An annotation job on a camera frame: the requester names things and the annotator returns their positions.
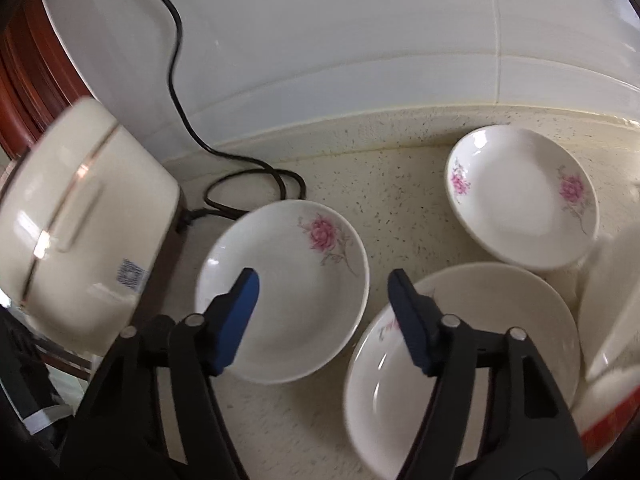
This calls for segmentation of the floral white plate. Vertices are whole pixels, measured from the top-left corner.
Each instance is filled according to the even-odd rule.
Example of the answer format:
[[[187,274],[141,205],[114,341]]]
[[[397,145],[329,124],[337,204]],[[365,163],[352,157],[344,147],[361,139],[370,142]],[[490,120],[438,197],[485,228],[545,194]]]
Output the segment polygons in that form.
[[[590,177],[570,152],[535,131],[493,125],[462,136],[447,158],[445,188],[470,237],[514,266],[562,269],[597,239]]]
[[[259,296],[233,375],[294,382],[328,364],[355,333],[369,295],[369,261],[358,233],[333,209],[282,200],[243,216],[209,251],[195,309],[204,312],[245,268],[257,272]]]

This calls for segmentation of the cream rice cooker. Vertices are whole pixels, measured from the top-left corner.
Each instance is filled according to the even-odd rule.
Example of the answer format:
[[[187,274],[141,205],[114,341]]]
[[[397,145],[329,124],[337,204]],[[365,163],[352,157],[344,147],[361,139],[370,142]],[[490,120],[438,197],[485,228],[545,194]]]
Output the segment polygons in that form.
[[[140,309],[184,200],[99,101],[67,107],[1,185],[1,290],[37,332],[103,356]]]

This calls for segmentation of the plain white bowl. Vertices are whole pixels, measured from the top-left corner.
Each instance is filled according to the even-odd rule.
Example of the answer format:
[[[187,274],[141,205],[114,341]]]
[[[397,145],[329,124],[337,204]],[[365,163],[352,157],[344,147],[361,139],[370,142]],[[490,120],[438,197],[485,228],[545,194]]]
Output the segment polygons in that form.
[[[578,335],[588,382],[604,373],[639,333],[639,226],[603,235],[578,278]]]

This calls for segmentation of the large white plate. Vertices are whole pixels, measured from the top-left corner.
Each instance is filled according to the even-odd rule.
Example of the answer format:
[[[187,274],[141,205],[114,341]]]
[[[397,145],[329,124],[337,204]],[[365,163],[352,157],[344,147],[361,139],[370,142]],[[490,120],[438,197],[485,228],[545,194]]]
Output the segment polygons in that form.
[[[573,402],[580,377],[577,328],[564,300],[542,278],[503,263],[477,262],[438,271],[414,287],[476,330],[503,334],[521,327],[565,402]],[[352,355],[344,392],[350,442],[378,478],[399,474],[434,385],[413,365],[394,312],[385,307]]]

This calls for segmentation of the red banded white bowl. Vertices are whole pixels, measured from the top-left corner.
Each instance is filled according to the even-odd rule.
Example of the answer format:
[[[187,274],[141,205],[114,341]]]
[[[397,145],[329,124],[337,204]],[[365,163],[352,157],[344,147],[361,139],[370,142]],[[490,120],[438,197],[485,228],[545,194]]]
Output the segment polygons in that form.
[[[582,447],[590,458],[611,444],[639,407],[638,365],[610,370],[586,387],[572,408]]]

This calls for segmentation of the floral white plate by wall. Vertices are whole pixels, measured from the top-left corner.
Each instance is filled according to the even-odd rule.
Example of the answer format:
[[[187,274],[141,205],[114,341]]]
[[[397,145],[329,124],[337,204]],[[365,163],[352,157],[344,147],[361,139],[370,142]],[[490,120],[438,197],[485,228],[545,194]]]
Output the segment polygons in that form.
[[[445,188],[470,237],[514,266],[562,269],[597,239],[590,177],[570,152],[535,131],[493,125],[462,136],[447,158]]]

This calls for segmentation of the red wooden window frame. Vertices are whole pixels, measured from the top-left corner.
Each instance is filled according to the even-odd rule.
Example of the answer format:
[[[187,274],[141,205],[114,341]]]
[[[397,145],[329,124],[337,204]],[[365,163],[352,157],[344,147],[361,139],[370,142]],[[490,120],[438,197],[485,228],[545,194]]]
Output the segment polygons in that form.
[[[2,150],[20,157],[67,107],[90,94],[43,1],[23,0],[1,33]]]

